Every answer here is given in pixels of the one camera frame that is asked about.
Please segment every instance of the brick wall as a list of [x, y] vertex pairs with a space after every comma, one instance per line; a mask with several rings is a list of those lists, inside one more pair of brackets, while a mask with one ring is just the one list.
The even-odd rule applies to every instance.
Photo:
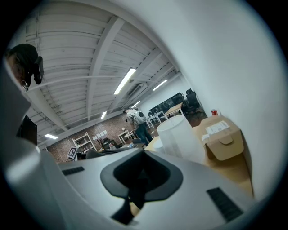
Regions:
[[104, 130], [107, 131], [107, 135], [106, 135], [107, 138], [111, 140], [114, 139], [117, 144], [120, 144], [121, 142], [118, 138], [118, 135], [123, 132], [122, 127], [124, 127], [125, 129], [128, 129], [129, 131], [132, 130], [129, 123], [127, 123], [125, 120], [126, 120], [126, 114], [121, 114], [121, 115], [112, 117], [106, 121], [93, 125], [89, 128], [83, 129], [82, 131], [78, 133], [75, 133], [65, 139], [62, 139], [59, 142], [47, 147], [47, 149], [50, 153], [52, 153], [57, 163], [65, 162], [70, 148], [75, 146], [72, 138], [77, 139], [85, 135], [85, 133], [87, 132], [94, 146], [96, 147], [96, 149], [99, 150], [101, 148], [101, 145], [98, 143], [97, 140], [93, 141], [92, 137], [95, 137], [97, 133], [102, 132]]

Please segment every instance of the fluorescent light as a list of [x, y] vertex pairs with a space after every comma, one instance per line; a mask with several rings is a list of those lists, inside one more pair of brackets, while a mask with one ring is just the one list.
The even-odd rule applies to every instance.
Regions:
[[138, 105], [138, 104], [139, 104], [139, 102], [140, 102], [140, 101], [138, 101], [138, 102], [137, 102], [135, 105], [133, 105], [131, 108], [134, 108], [136, 105]]
[[52, 138], [52, 139], [57, 139], [58, 138], [58, 137], [52, 136], [50, 134], [46, 134], [45, 137], [49, 137], [49, 138]]
[[101, 117], [101, 119], [103, 119], [103, 118], [104, 118], [104, 116], [106, 115], [106, 113], [107, 113], [107, 111], [105, 111], [105, 112], [102, 114], [102, 117]]
[[153, 89], [153, 91], [155, 91], [156, 89], [158, 89], [161, 85], [163, 85], [165, 82], [167, 82], [168, 80], [166, 79], [165, 81], [163, 81], [162, 83], [160, 83], [158, 86], [155, 87], [155, 89]]
[[125, 75], [125, 77], [122, 80], [122, 82], [120, 83], [120, 85], [117, 87], [117, 89], [114, 92], [114, 94], [119, 94], [120, 90], [123, 88], [123, 86], [126, 84], [126, 82], [134, 74], [135, 71], [136, 71], [136, 69], [132, 69], [132, 68], [128, 71], [128, 73]]

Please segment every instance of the table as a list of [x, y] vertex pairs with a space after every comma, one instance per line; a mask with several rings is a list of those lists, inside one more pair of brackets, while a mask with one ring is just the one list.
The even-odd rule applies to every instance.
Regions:
[[153, 126], [153, 124], [152, 124], [152, 122], [151, 122], [151, 120], [153, 120], [154, 118], [156, 118], [159, 123], [162, 123], [161, 120], [160, 120], [160, 118], [159, 118], [159, 115], [160, 115], [161, 113], [163, 113], [163, 111], [157, 113], [156, 115], [154, 115], [154, 116], [152, 116], [152, 117], [149, 117], [149, 118], [146, 120], [146, 124], [148, 125], [149, 128], [150, 128], [149, 122], [150, 122], [152, 128], [154, 128], [154, 126]]
[[129, 137], [131, 137], [131, 139], [133, 139], [133, 136], [134, 135], [134, 133], [133, 133], [133, 130], [132, 131], [130, 131], [130, 132], [128, 132], [124, 137], [126, 138], [129, 138]]
[[119, 138], [119, 140], [121, 141], [122, 144], [125, 144], [125, 141], [124, 141], [122, 135], [123, 135], [123, 134], [127, 134], [127, 133], [128, 133], [128, 130], [125, 130], [124, 132], [122, 132], [122, 133], [120, 133], [120, 134], [118, 135], [118, 138]]
[[129, 145], [128, 144], [125, 144], [125, 145], [123, 145], [121, 148], [127, 148]]
[[178, 112], [180, 111], [182, 115], [184, 115], [184, 113], [182, 112], [182, 105], [183, 105], [183, 102], [181, 102], [180, 104], [178, 105], [175, 105], [173, 106], [172, 108], [170, 108], [165, 114], [164, 116], [166, 117], [166, 119], [168, 119], [168, 115], [171, 114], [171, 113], [175, 113], [175, 112]]
[[[197, 129], [198, 126], [193, 127], [193, 130], [195, 132], [197, 132]], [[145, 150], [155, 151], [155, 149], [153, 148], [153, 144], [159, 138], [160, 137], [154, 137], [153, 140], [147, 145]], [[246, 191], [249, 195], [253, 196], [250, 174], [243, 153], [223, 161], [217, 160], [216, 158], [208, 159], [206, 154], [204, 165], [212, 168], [213, 170], [220, 173], [222, 176], [225, 176], [234, 183], [238, 184], [238, 186], [240, 186], [244, 191]]]
[[[127, 148], [129, 145], [130, 144], [125, 144], [121, 148]], [[143, 148], [144, 146], [145, 146], [145, 143], [136, 143], [136, 144], [133, 145], [132, 148]]]

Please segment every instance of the black grille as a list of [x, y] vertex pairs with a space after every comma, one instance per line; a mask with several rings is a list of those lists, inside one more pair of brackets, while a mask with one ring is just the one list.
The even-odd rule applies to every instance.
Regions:
[[70, 168], [70, 169], [62, 170], [62, 172], [65, 176], [75, 174], [75, 173], [78, 173], [81, 171], [84, 171], [83, 167], [76, 167], [76, 168]]
[[243, 214], [242, 210], [230, 200], [221, 188], [207, 190], [207, 193], [227, 222]]

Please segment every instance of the white container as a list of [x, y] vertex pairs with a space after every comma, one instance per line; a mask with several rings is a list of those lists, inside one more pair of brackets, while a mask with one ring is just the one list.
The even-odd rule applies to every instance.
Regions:
[[153, 144], [153, 148], [158, 153], [165, 153], [165, 150], [164, 150], [164, 147], [160, 138], [155, 141], [155, 143]]
[[202, 164], [205, 150], [183, 115], [164, 121], [157, 128], [165, 153]]

